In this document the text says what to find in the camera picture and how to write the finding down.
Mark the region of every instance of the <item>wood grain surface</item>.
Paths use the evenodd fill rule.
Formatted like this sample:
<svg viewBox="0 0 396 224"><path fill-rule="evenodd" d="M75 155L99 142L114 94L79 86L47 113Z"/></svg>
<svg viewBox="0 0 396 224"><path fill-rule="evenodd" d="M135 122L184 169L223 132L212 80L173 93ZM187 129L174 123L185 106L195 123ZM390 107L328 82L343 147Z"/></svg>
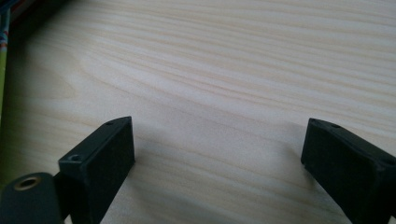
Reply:
<svg viewBox="0 0 396 224"><path fill-rule="evenodd" d="M396 155L393 0L74 0L10 32L1 188L132 116L103 223L349 223L300 163L309 118Z"/></svg>

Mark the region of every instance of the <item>wooden table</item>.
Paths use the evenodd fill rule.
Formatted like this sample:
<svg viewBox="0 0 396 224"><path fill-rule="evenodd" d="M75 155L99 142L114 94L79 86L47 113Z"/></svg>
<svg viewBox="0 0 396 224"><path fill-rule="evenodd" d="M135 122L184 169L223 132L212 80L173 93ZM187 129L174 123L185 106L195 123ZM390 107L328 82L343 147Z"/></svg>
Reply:
<svg viewBox="0 0 396 224"><path fill-rule="evenodd" d="M392 0L55 11L11 30L1 188L132 116L136 164L103 223L349 223L300 163L308 119L396 155Z"/></svg>

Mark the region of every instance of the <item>black plastic part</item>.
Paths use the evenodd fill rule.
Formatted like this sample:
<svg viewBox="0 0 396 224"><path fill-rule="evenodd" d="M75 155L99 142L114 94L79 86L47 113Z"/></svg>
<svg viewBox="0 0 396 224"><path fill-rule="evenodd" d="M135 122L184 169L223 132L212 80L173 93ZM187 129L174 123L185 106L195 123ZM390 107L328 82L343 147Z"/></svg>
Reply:
<svg viewBox="0 0 396 224"><path fill-rule="evenodd" d="M0 223L63 223L52 175L25 175L8 184L2 194Z"/></svg>
<svg viewBox="0 0 396 224"><path fill-rule="evenodd" d="M57 186L63 214L73 223L100 223L134 164L130 117L99 127L59 160Z"/></svg>
<svg viewBox="0 0 396 224"><path fill-rule="evenodd" d="M301 162L354 224L395 216L396 159L356 134L310 119Z"/></svg>

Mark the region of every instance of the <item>light wooden tabletop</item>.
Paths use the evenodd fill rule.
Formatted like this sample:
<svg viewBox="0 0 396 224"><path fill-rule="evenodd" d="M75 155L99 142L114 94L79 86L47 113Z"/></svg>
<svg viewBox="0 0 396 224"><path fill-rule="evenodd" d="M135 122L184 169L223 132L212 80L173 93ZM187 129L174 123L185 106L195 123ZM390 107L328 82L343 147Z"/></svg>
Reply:
<svg viewBox="0 0 396 224"><path fill-rule="evenodd" d="M22 27L1 188L132 116L103 223L349 223L300 163L309 118L396 155L393 0L74 0Z"/></svg>

